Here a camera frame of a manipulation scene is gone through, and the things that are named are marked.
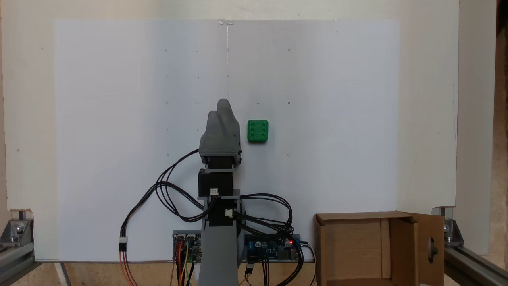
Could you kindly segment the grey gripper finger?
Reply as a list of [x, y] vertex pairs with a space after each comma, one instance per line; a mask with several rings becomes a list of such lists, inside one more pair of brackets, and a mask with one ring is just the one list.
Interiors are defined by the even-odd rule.
[[231, 142], [234, 148], [240, 148], [240, 125], [234, 116], [229, 100], [220, 99], [217, 103], [217, 112], [220, 116], [219, 125], [223, 135]]
[[209, 112], [200, 148], [223, 148], [226, 142], [227, 129], [222, 115], [219, 112]]

